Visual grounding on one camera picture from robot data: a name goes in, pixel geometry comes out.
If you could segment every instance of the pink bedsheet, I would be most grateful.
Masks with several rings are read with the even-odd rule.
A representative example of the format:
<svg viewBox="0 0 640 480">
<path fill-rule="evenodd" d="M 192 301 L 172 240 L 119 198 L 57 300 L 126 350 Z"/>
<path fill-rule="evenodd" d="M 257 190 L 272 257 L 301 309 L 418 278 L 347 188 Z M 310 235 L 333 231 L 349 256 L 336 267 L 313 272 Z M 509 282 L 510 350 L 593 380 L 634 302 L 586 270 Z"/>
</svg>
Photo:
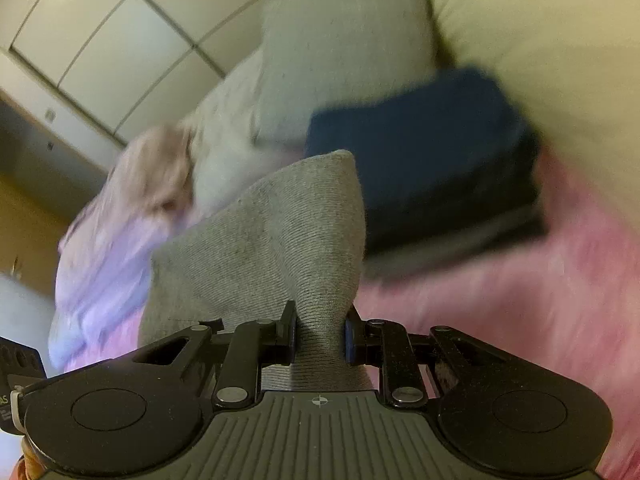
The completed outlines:
<svg viewBox="0 0 640 480">
<path fill-rule="evenodd" d="M 362 283 L 363 319 L 427 333 L 448 324 L 586 384 L 614 417 L 599 472 L 640 477 L 640 237 L 587 187 L 543 155 L 538 165 L 550 224 L 544 240 L 396 283 Z M 142 311 L 68 369 L 136 347 Z"/>
</svg>

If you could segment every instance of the black folded garment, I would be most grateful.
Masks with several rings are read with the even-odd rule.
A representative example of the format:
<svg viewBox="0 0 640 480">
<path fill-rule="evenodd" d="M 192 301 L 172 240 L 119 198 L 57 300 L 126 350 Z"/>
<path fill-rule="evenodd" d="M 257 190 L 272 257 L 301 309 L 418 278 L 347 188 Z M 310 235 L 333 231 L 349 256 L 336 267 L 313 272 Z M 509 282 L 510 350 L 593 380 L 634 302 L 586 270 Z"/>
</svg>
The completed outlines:
<svg viewBox="0 0 640 480">
<path fill-rule="evenodd" d="M 536 135 L 495 81 L 476 69 L 441 72 L 373 106 L 317 113 L 305 156 L 338 149 L 356 160 L 367 260 L 390 250 L 410 254 L 406 265 L 392 263 L 392 274 L 544 232 L 531 176 Z M 389 274 L 384 264 L 368 266 Z"/>
</svg>

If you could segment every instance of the ribbed gray panel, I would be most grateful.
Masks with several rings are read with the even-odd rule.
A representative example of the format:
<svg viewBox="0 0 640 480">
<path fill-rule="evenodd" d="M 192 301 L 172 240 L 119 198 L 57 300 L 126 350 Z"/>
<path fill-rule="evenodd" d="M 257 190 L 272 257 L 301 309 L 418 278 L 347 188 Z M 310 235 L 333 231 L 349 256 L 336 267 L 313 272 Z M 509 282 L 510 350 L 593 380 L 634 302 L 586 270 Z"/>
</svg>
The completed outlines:
<svg viewBox="0 0 640 480">
<path fill-rule="evenodd" d="M 318 405 L 319 397 L 327 402 Z M 62 480 L 54 473 L 46 480 Z M 490 480 L 454 457 L 415 413 L 374 392 L 267 392 L 216 416 L 200 441 L 144 480 Z M 596 480 L 583 473 L 574 480 Z"/>
</svg>

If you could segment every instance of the gray ribbed cloth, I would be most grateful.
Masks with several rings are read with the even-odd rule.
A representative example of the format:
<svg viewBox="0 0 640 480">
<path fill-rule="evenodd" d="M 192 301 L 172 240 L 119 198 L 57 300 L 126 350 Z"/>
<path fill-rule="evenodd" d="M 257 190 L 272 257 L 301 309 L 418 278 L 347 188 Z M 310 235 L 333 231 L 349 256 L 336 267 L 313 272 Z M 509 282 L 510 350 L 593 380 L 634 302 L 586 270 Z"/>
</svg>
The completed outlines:
<svg viewBox="0 0 640 480">
<path fill-rule="evenodd" d="M 351 153 L 301 160 L 154 253 L 139 343 L 218 317 L 226 330 L 278 319 L 286 301 L 295 300 L 296 362 L 263 370 L 263 388 L 370 388 L 364 368 L 347 366 L 342 355 L 344 317 L 358 288 L 364 241 Z"/>
</svg>

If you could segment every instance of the pillow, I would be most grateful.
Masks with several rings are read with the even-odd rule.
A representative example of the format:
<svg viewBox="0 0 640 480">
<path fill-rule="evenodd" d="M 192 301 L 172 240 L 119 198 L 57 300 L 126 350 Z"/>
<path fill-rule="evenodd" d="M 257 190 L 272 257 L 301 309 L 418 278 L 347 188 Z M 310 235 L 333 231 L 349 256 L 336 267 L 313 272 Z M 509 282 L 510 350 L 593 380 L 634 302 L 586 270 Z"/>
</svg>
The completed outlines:
<svg viewBox="0 0 640 480">
<path fill-rule="evenodd" d="M 312 113 L 433 75 L 427 0 L 276 0 L 264 12 L 258 140 L 302 146 Z"/>
<path fill-rule="evenodd" d="M 459 240 L 452 250 L 463 256 L 469 244 L 482 248 L 488 238 L 532 220 L 536 137 L 495 82 L 475 69 L 443 71 L 430 84 L 373 106 L 314 115 L 305 156 L 334 150 L 348 150 L 356 160 L 367 257 L 450 236 Z M 510 214 L 522 209 L 524 215 Z M 472 228 L 487 234 L 470 236 Z M 449 256 L 441 248 L 437 253 L 437 260 Z"/>
<path fill-rule="evenodd" d="M 194 132 L 193 197 L 205 214 L 222 209 L 266 174 L 302 157 L 302 149 L 255 144 L 261 72 L 262 52 L 257 50 L 182 120 L 181 125 Z"/>
<path fill-rule="evenodd" d="M 561 159 L 640 228 L 640 0 L 433 0 L 459 64 L 493 75 Z"/>
</svg>

